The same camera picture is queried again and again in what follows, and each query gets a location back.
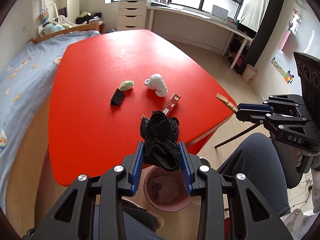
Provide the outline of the white small waste bin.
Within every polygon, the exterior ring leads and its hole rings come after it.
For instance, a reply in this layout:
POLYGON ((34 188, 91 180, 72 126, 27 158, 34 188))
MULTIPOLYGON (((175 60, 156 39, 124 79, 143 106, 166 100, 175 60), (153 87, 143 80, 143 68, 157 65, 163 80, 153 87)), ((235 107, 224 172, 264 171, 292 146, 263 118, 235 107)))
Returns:
POLYGON ((257 75, 258 71, 256 68, 254 68, 252 65, 247 64, 241 78, 246 82, 250 83, 253 78, 257 75))

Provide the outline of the wooden clothespin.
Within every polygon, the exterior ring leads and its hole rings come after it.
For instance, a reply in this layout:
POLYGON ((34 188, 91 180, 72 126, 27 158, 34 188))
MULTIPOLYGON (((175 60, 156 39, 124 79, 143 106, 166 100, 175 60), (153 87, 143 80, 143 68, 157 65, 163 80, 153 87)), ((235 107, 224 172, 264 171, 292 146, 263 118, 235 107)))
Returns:
POLYGON ((230 109, 234 114, 237 113, 238 108, 237 105, 233 104, 230 100, 228 100, 225 96, 220 93, 216 94, 216 98, 220 100, 228 109, 230 109))

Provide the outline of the bed with blue sheet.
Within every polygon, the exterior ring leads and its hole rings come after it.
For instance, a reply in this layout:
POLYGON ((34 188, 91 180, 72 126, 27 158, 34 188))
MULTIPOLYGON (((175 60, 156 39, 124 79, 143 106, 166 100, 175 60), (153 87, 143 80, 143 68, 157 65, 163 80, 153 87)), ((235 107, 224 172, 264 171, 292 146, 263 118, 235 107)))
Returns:
POLYGON ((75 42, 98 36, 96 30, 74 31, 39 43, 28 42, 1 72, 1 208, 10 170, 36 112, 52 91, 55 59, 75 42))

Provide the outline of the white drawer cabinet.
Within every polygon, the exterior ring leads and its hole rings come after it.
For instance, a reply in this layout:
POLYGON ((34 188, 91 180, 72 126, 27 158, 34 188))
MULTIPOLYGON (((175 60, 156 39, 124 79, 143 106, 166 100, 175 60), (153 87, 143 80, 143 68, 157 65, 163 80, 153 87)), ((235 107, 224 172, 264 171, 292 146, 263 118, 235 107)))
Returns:
POLYGON ((145 28, 147 0, 122 0, 118 2, 117 31, 145 28))

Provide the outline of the person's leg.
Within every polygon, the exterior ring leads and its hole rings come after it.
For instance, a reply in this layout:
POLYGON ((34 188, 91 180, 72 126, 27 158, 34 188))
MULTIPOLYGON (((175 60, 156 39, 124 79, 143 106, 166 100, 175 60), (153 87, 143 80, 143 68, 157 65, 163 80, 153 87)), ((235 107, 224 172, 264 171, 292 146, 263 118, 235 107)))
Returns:
POLYGON ((123 207, 123 217, 126 239, 163 239, 155 233, 157 218, 146 210, 127 202, 123 207))
POLYGON ((262 133, 249 135, 217 169, 219 174, 244 174, 282 217, 290 213, 287 185, 276 149, 262 133))

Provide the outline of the red snack box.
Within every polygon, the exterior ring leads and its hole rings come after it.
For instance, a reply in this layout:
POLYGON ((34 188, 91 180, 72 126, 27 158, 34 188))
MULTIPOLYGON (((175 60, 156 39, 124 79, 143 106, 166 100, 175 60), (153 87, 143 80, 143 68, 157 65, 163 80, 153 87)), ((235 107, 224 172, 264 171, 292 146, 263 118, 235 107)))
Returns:
POLYGON ((164 104, 161 112, 168 116, 169 113, 173 110, 173 108, 177 105, 178 101, 180 100, 181 96, 179 94, 172 94, 167 102, 164 104))

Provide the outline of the black mesh trash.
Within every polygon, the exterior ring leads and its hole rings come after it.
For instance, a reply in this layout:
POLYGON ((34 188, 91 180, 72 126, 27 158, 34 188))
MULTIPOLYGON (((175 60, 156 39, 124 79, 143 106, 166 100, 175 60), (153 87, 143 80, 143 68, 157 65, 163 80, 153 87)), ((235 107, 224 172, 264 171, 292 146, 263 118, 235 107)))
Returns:
POLYGON ((174 172, 180 168, 178 150, 179 120, 161 111, 153 111, 150 118, 143 117, 140 135, 144 139, 143 161, 145 164, 174 172))

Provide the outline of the red plastic table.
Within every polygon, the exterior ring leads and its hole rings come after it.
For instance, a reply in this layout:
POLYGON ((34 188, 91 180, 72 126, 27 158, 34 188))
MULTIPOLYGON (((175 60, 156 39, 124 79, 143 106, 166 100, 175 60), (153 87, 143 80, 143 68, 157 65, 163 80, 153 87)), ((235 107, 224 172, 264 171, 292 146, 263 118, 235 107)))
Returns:
POLYGON ((140 122, 154 111, 179 120, 198 153, 231 116, 226 91, 187 54, 149 30, 118 31, 69 45, 50 98, 48 139, 54 179, 95 177, 132 154, 140 122))

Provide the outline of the black card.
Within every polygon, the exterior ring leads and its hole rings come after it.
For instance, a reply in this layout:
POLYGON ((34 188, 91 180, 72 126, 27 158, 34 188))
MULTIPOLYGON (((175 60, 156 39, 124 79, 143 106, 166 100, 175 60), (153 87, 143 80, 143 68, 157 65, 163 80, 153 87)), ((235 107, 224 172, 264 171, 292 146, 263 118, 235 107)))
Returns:
POLYGON ((110 105, 120 106, 124 96, 125 96, 125 93, 121 91, 119 88, 117 88, 114 95, 111 98, 110 105))

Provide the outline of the white long desk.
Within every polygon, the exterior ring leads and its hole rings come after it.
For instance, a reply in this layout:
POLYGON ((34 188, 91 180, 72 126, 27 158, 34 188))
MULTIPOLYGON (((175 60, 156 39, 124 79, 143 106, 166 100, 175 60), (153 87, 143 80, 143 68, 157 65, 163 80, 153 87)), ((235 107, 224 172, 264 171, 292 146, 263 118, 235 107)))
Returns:
POLYGON ((220 53, 222 56, 226 54, 232 38, 235 35, 241 36, 243 40, 230 66, 231 69, 235 67, 245 45, 253 41, 226 21, 221 22, 208 15, 184 9, 152 6, 150 3, 146 9, 149 15, 146 18, 148 30, 166 40, 190 44, 220 53))

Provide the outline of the person's right leg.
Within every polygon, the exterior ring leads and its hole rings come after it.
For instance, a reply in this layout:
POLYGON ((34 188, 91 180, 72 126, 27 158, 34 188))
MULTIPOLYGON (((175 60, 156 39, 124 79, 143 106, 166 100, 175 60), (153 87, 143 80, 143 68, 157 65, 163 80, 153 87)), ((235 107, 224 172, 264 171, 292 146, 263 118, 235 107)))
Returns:
POLYGON ((282 217, 290 213, 287 185, 276 149, 262 133, 249 135, 217 169, 219 174, 244 174, 282 217))

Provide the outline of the person's left leg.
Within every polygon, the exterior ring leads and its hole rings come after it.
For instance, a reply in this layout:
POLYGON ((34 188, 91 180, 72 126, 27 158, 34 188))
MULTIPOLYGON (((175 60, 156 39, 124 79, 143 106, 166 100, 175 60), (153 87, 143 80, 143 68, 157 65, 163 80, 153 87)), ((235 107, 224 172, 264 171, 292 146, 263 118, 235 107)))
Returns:
POLYGON ((123 207, 123 217, 126 239, 163 239, 155 233, 157 218, 146 210, 127 202, 123 207))

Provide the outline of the pink trash bin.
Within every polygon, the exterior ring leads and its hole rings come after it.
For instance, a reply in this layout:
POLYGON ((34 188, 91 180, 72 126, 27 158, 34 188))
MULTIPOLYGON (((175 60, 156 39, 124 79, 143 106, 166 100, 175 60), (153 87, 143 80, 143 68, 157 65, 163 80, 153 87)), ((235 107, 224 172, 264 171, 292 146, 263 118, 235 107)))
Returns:
POLYGON ((184 188, 181 171, 168 172, 152 166, 143 182, 144 195, 157 210, 176 212, 193 200, 184 188))

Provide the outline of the green white wrapper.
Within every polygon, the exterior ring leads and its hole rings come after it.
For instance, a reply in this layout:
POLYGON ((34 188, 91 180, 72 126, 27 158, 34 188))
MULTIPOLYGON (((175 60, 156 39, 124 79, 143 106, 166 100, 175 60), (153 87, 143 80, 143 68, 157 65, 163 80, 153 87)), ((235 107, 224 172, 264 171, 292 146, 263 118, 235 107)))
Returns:
POLYGON ((123 81, 121 83, 121 85, 119 86, 119 90, 121 90, 121 91, 131 90, 134 87, 134 84, 135 83, 132 80, 123 81))

